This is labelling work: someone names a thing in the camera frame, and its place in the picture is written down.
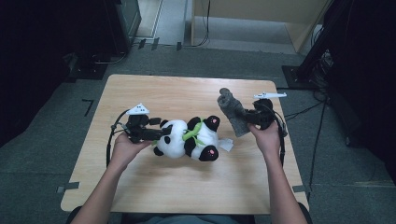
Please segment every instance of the wire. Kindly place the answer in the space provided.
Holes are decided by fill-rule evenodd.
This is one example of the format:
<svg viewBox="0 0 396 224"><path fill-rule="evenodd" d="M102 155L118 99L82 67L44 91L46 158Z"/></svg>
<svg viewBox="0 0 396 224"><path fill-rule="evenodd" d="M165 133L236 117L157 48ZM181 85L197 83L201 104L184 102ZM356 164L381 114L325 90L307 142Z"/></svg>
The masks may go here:
<svg viewBox="0 0 396 224"><path fill-rule="evenodd" d="M120 59L114 61L114 62L108 62L108 63L94 62L94 63L97 63L97 64L113 64L113 63L119 63L120 61L122 61L122 59L125 58L125 56L126 56L126 53L124 52L124 53L122 54L122 57L121 57Z"/></svg>
<svg viewBox="0 0 396 224"><path fill-rule="evenodd" d="M204 36L204 39L198 45L191 45L191 46L188 46L188 47L193 47L193 48L201 47L204 43L206 43L207 40L209 40L209 43L210 43L210 38L209 38L209 15L210 15L210 0L209 0L209 3L207 4L206 23L205 23L204 17L202 17L202 20L204 22L204 27L206 28L206 34Z"/></svg>
<svg viewBox="0 0 396 224"><path fill-rule="evenodd" d="M291 89L291 88L289 88L289 87L276 87L276 90L277 90L277 91L281 91L281 90L290 90L290 91L292 91L292 90L294 90L294 89Z"/></svg>
<svg viewBox="0 0 396 224"><path fill-rule="evenodd" d="M308 107L307 109L304 109L304 110L302 110L302 111L300 111L300 112L293 113L293 114L289 114L289 115L285 115L285 118L291 117L291 116L292 116L291 118L286 119L286 121L291 120L291 119L295 119L297 116L299 116L299 115L301 115L301 114L303 114L303 113L306 113L306 112L308 112L310 109L312 109L312 108L314 108L314 107L316 107L316 106L318 106L318 105L321 105L321 104L323 104L323 102L319 102L319 103L317 103L317 104L315 104L315 105L312 105L312 106Z"/></svg>
<svg viewBox="0 0 396 224"><path fill-rule="evenodd" d="M318 140L319 140L319 136L320 136L320 131L321 131L321 127L323 124L323 117L324 117L324 111L326 108L326 104L323 104L323 108L322 108L322 112L321 112L321 116L320 116L320 123L319 123L319 127L318 127L318 132L317 132L317 137L315 139L315 145L314 145L314 153L312 155L312 162L311 162L311 173L309 176L309 188L311 189L312 187L312 180L314 179L314 168L315 168L315 159L316 159L316 155L317 155L317 149L318 149ZM311 197L311 191L309 191L307 193L307 200L309 202L309 199Z"/></svg>
<svg viewBox="0 0 396 224"><path fill-rule="evenodd" d="M322 33L323 31L323 26L320 27L320 29L317 31L317 33L314 36L314 32L311 34L311 48L314 46L315 42L317 42L318 36Z"/></svg>
<svg viewBox="0 0 396 224"><path fill-rule="evenodd" d="M321 55L319 59L312 62L313 72L310 81L315 84L319 89L324 89L328 87L328 82L325 80L327 73L332 67L332 56L328 49Z"/></svg>
<svg viewBox="0 0 396 224"><path fill-rule="evenodd" d="M106 167L107 167L108 164L110 163L111 140L112 140L113 135L114 135L114 133L115 133L115 131L116 131L117 124L120 123L120 119L122 118L122 116L123 116L124 114L126 114L126 112L128 112L128 110L129 110L129 109L123 111L123 112L119 115L119 117L116 119L116 122L114 122L114 124L111 125L111 133L110 133L110 136L108 137L107 148L106 148Z"/></svg>
<svg viewBox="0 0 396 224"><path fill-rule="evenodd" d="M124 132L125 130L118 130L118 131L116 131L116 132L114 132L114 133L120 133L120 132Z"/></svg>
<svg viewBox="0 0 396 224"><path fill-rule="evenodd" d="M285 154L286 154L285 139L284 139L287 134L287 133L285 133L286 123L283 121L282 117L275 110L273 110L272 108L268 107L265 104L260 104L260 105L264 106L272 114L272 116L277 124L277 132L278 132L279 141L280 141L279 159L280 159L280 163L282 164L282 167L283 167L283 163L285 160ZM282 120L282 124L280 123L280 120L276 117L276 115L278 115L280 117L280 119Z"/></svg>

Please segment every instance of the person's left hand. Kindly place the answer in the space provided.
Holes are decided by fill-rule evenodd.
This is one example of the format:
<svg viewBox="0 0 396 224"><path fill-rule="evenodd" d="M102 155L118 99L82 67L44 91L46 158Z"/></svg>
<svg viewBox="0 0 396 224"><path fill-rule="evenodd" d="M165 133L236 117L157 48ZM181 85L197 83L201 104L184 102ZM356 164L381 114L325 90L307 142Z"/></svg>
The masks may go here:
<svg viewBox="0 0 396 224"><path fill-rule="evenodd" d="M132 143L125 132L122 132L114 143L113 153L111 155L110 164L126 169L128 164L136 157L136 155L145 147L151 144L150 141L142 141L140 143Z"/></svg>

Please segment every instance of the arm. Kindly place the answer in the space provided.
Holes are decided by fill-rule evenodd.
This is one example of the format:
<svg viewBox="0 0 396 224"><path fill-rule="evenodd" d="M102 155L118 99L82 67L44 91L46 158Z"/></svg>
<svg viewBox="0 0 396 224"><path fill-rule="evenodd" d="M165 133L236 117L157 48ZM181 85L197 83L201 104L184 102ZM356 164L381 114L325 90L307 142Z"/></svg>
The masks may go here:
<svg viewBox="0 0 396 224"><path fill-rule="evenodd" d="M265 159L270 190L271 219L273 223L306 223L304 214L291 191L279 159L279 135L273 122L266 130L249 124L256 143Z"/></svg>
<svg viewBox="0 0 396 224"><path fill-rule="evenodd" d="M110 164L72 223L107 223L122 172L149 144L149 141L133 144L126 133L117 137Z"/></svg>

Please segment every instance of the table surface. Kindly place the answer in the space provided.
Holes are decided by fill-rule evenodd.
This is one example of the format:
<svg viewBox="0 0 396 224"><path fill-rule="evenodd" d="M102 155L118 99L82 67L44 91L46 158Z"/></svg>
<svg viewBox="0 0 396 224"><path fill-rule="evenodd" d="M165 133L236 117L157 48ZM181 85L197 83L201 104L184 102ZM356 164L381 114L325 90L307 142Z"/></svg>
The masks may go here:
<svg viewBox="0 0 396 224"><path fill-rule="evenodd" d="M220 117L219 138L233 139L234 146L230 152L220 148L219 158L212 162L195 161L188 156L157 157L153 147L144 149L121 176L113 212L269 214L263 156L251 133L235 137L217 103L223 87L246 109L253 109L254 94L276 92L275 84L264 80L110 76L70 178L70 182L80 182L79 188L66 191L62 209L72 211L85 203L106 169L110 126L122 111L142 103L150 110L150 118L188 121L196 116L216 115ZM274 110L283 117L279 100L274 98L272 102ZM291 186L301 186L289 135L285 146L285 173ZM304 192L294 195L308 207Z"/></svg>

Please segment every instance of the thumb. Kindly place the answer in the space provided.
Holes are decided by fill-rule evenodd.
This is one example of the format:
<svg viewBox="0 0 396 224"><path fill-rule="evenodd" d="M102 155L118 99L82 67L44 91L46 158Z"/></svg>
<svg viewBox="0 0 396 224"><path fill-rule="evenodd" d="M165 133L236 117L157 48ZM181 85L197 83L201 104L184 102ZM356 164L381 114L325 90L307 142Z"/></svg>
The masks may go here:
<svg viewBox="0 0 396 224"><path fill-rule="evenodd" d="M253 133L254 136L257 136L257 134L261 131L259 130L256 125L249 123L247 127L250 129L250 131Z"/></svg>
<svg viewBox="0 0 396 224"><path fill-rule="evenodd" d="M151 144L151 141L142 141L137 143L139 145L139 149L143 150L144 148L148 147Z"/></svg>

